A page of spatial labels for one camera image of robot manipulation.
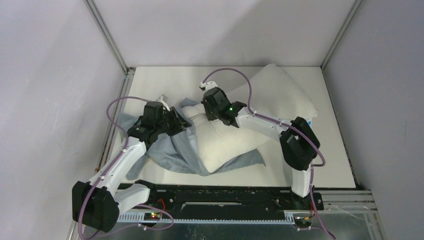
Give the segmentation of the grey-blue pillowcase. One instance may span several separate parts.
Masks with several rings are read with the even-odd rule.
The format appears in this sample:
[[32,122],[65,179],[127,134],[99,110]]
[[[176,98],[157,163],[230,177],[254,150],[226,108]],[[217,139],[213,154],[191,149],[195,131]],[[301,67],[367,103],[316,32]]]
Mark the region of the grey-blue pillowcase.
[[179,174],[210,176],[265,165],[258,147],[269,138],[253,130],[209,121],[201,103],[185,98],[175,107],[191,125],[174,136],[161,134],[126,174],[136,180],[148,161]]

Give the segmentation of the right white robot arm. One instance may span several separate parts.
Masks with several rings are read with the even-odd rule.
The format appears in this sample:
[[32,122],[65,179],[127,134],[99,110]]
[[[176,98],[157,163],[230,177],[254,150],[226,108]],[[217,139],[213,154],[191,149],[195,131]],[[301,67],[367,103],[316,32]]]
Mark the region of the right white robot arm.
[[291,204],[297,209],[308,206],[311,202],[313,160],[322,155],[319,150],[321,144],[308,122],[299,116],[294,120],[277,120],[249,110],[243,102],[230,102],[217,86],[202,83],[199,88],[204,91],[201,103],[208,120],[248,129],[280,144],[283,159],[292,172]]

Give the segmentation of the white pillow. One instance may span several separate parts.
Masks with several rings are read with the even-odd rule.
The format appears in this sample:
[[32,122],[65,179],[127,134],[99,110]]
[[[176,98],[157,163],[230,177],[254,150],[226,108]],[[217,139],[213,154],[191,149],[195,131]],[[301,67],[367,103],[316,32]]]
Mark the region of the white pillow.
[[318,110],[311,98],[282,68],[269,64],[242,89],[225,93],[213,82],[202,84],[200,103],[182,105],[183,114],[193,122],[198,157],[207,173],[254,165],[250,154],[262,144],[280,143],[286,163],[306,172],[320,147],[308,120]]

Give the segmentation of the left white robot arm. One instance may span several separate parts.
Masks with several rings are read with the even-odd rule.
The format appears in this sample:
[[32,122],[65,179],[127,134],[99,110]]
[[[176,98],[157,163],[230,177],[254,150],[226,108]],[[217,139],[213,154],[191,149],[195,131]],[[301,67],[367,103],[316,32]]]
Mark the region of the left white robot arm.
[[153,208],[158,194],[149,187],[134,183],[129,188],[118,188],[133,165],[147,153],[159,135],[175,136],[191,124],[174,107],[162,101],[148,101],[143,114],[129,129],[115,125],[124,133],[122,149],[106,163],[90,180],[78,181],[72,187],[72,218],[82,227],[88,226],[104,233],[113,229],[120,215],[143,205]]

